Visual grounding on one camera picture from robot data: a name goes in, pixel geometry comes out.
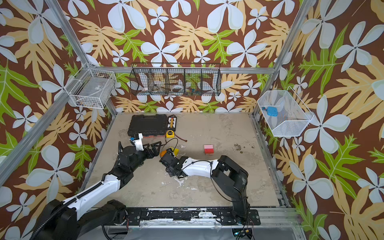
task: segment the white mesh basket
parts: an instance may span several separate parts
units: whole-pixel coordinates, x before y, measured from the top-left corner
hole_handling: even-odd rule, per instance
[[[77,107],[104,109],[115,88],[116,75],[112,71],[84,66],[74,80],[77,83],[68,94]]]
[[[285,90],[267,91],[257,100],[257,103],[260,109],[263,107],[266,109],[275,107],[277,109],[277,116],[269,116],[267,111],[262,110],[263,116],[275,137],[300,136],[314,117],[311,111],[305,113],[292,95]]]

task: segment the beige tabletop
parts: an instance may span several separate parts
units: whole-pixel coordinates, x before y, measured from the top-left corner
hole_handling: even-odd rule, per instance
[[[107,136],[101,154],[94,166],[87,187],[100,181],[109,172],[117,158],[118,141],[130,145],[127,131],[133,114],[118,114]],[[248,202],[251,206],[278,206],[275,187],[262,157],[251,119],[245,113],[177,114],[176,134],[188,140],[179,140],[177,157],[213,160],[227,155],[249,174]],[[165,137],[145,137],[143,144],[162,141]],[[176,140],[167,146],[175,146]],[[215,153],[204,154],[204,144],[213,144]],[[131,181],[119,191],[99,202],[116,199],[127,207],[219,207],[231,206],[212,186],[207,177],[190,176],[183,179],[170,177],[159,162],[160,157],[147,159],[136,169]]]

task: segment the yellow tape measure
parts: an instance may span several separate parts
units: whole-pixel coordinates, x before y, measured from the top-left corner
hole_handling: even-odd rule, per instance
[[[175,133],[172,130],[168,130],[166,136],[167,138],[172,138],[172,137],[175,137]]]

